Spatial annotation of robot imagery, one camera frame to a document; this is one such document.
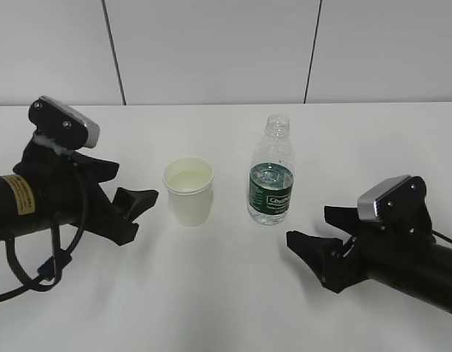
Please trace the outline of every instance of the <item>water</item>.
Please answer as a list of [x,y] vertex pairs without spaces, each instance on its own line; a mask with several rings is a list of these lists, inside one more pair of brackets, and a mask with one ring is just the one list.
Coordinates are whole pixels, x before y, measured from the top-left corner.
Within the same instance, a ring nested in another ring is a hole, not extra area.
[[180,192],[198,191],[208,183],[210,177],[206,172],[187,170],[174,175],[169,180],[169,185]]
[[293,173],[282,165],[263,163],[254,166],[249,176],[248,208],[251,217],[264,225],[283,221],[288,212]]

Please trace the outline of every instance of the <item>white wall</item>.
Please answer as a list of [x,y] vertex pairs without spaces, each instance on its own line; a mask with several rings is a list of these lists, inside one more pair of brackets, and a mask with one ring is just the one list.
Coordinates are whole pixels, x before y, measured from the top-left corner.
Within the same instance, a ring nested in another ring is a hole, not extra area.
[[452,100],[452,0],[324,0],[307,102]]
[[107,0],[128,104],[302,103],[318,0]]
[[99,0],[0,0],[0,105],[121,104]]
[[[106,0],[128,104],[301,103],[319,0]],[[101,0],[0,0],[0,105],[121,104]],[[452,0],[323,0],[307,102],[452,100]]]

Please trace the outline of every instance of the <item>green bottle label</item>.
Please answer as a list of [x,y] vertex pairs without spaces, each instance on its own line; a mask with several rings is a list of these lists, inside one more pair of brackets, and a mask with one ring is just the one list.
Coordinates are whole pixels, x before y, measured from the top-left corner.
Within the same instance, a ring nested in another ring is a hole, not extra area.
[[255,166],[249,176],[249,204],[256,211],[267,215],[280,215],[286,212],[290,206],[291,189],[293,188],[292,174],[288,169],[281,165],[273,165],[276,170],[277,167],[283,168],[283,173],[288,173],[291,176],[291,185],[282,189],[269,189],[259,186],[257,182],[252,179],[252,174]]

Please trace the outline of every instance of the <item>black cable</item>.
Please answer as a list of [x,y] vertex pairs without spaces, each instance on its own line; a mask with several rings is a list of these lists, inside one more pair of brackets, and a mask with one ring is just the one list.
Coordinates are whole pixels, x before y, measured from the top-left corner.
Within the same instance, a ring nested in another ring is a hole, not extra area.
[[54,279],[49,285],[42,285],[40,283],[35,283],[33,279],[27,274],[23,269],[22,265],[15,253],[15,238],[12,235],[4,237],[6,243],[6,258],[9,267],[14,273],[15,277],[21,282],[22,285],[30,287],[31,290],[37,292],[47,292],[51,290],[62,278],[62,270],[65,265],[62,262],[62,255],[64,252],[61,249],[61,240],[59,236],[59,222],[56,217],[52,218],[51,221],[51,246],[53,256],[50,257],[40,268],[37,270],[38,273],[44,276],[48,281]]
[[76,234],[74,235],[74,238],[71,241],[70,245],[66,248],[66,252],[68,252],[68,254],[71,254],[76,248],[76,246],[78,246],[82,234],[84,233],[84,228],[86,227],[87,222],[87,216],[89,214],[89,195],[87,194],[86,185],[81,175],[76,171],[76,169],[73,170],[73,173],[76,178],[76,181],[78,182],[79,190],[81,191],[82,212],[81,219],[78,224],[78,230],[76,231]]
[[452,244],[452,240],[449,237],[446,237],[445,235],[443,235],[442,233],[439,233],[438,231],[432,230],[431,233],[433,233],[433,235],[441,238],[442,240],[445,240],[448,243]]
[[[70,253],[72,251],[74,251],[74,249],[78,245],[79,241],[81,240],[82,234],[84,233],[84,228],[86,227],[87,216],[89,214],[89,195],[87,193],[86,185],[85,185],[81,175],[77,172],[76,168],[73,169],[73,173],[75,175],[76,181],[77,181],[77,183],[79,185],[79,189],[81,191],[82,211],[81,211],[81,218],[80,218],[79,225],[78,225],[78,230],[76,231],[76,234],[74,235],[73,240],[71,241],[70,245],[68,246],[68,248],[65,251],[68,253],[68,256],[70,255]],[[52,243],[53,247],[56,248],[56,246],[57,246],[58,247],[57,250],[62,251],[62,249],[60,249],[61,246],[60,246],[60,242],[59,242],[59,239],[60,239],[59,224],[56,219],[54,219],[51,222],[51,237],[52,237],[52,241],[53,241],[53,243]],[[33,287],[41,286],[42,290],[39,290],[40,292],[43,292],[44,290],[50,290],[51,288],[53,288],[56,284],[58,284],[58,282],[60,281],[60,279],[62,277],[62,266],[59,264],[59,255],[57,255],[56,250],[54,250],[54,260],[53,261],[54,261],[55,277],[54,277],[54,281],[52,284],[41,285],[40,283],[44,279],[46,279],[46,275],[39,274],[37,277],[32,279],[31,282],[27,282],[25,285],[22,285],[12,291],[2,293],[0,295],[0,302],[7,301],[7,300],[10,300],[11,298],[17,297],[17,296],[21,295],[22,293],[25,293],[28,290],[33,289]]]

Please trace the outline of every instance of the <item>black cylinder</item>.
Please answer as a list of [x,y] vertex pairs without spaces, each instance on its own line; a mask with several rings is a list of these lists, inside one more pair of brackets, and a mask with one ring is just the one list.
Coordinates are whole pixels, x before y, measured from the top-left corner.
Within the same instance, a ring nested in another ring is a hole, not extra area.
[[452,249],[385,241],[364,253],[370,278],[452,313]]
[[54,216],[60,224],[74,223],[80,213],[81,194],[71,173],[49,180],[0,176],[0,234],[17,237],[48,229]]

